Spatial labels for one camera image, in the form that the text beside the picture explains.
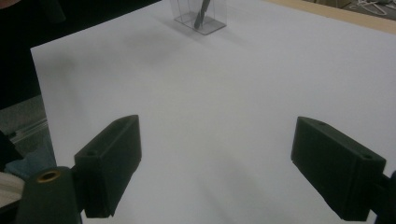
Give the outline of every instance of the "table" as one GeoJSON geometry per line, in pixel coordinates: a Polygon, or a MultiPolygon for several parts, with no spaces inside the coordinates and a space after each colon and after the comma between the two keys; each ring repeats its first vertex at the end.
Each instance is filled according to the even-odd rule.
{"type": "Polygon", "coordinates": [[[203,36],[161,1],[32,52],[58,165],[140,116],[143,160],[116,215],[84,223],[345,223],[290,161],[298,116],[396,170],[391,34],[229,0],[228,26],[203,36]]]}

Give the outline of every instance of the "black plastic part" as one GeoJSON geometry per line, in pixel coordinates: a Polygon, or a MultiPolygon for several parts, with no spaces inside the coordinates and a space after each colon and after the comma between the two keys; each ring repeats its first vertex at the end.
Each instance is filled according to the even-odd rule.
{"type": "Polygon", "coordinates": [[[18,212],[18,205],[20,201],[9,203],[6,206],[0,208],[0,222],[4,224],[15,223],[15,218],[18,212]]]}
{"type": "Polygon", "coordinates": [[[382,177],[382,181],[373,187],[372,210],[378,215],[375,224],[396,223],[396,172],[391,178],[382,177]]]}
{"type": "Polygon", "coordinates": [[[138,116],[117,119],[75,156],[87,190],[87,217],[114,212],[142,157],[138,116]]]}
{"type": "Polygon", "coordinates": [[[291,159],[341,219],[367,219],[384,158],[324,122],[299,117],[291,159]]]}
{"type": "Polygon", "coordinates": [[[0,171],[4,171],[7,163],[21,159],[23,157],[15,149],[14,144],[9,141],[7,136],[0,132],[0,171]]]}
{"type": "Polygon", "coordinates": [[[72,171],[57,167],[31,176],[25,183],[17,223],[81,223],[72,171]]]}

